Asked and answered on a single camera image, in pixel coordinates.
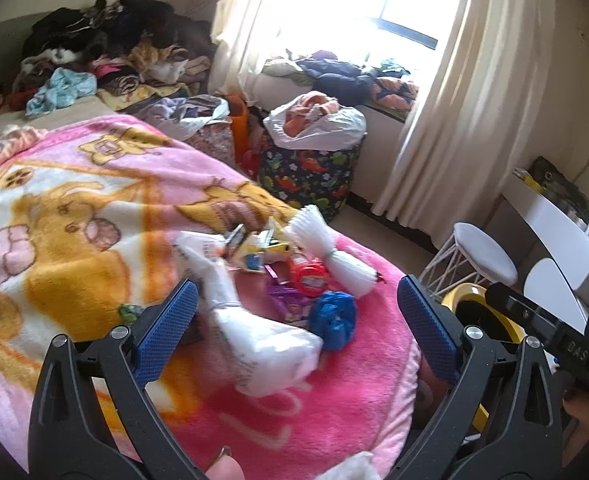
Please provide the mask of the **right hand red nails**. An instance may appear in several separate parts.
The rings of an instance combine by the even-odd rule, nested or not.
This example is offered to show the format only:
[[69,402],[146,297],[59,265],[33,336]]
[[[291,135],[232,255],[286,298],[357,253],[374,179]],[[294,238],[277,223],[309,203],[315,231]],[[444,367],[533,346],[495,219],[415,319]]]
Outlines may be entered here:
[[563,394],[564,411],[576,419],[576,427],[564,445],[562,465],[566,467],[589,440],[589,393],[577,387],[568,388]]

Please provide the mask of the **left hand dark nails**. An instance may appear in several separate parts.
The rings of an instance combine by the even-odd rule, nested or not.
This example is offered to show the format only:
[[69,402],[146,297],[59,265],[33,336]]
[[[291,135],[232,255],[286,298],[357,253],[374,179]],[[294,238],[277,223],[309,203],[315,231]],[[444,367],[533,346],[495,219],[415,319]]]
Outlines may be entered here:
[[238,462],[232,456],[221,456],[206,471],[206,477],[210,480],[244,480],[244,472]]

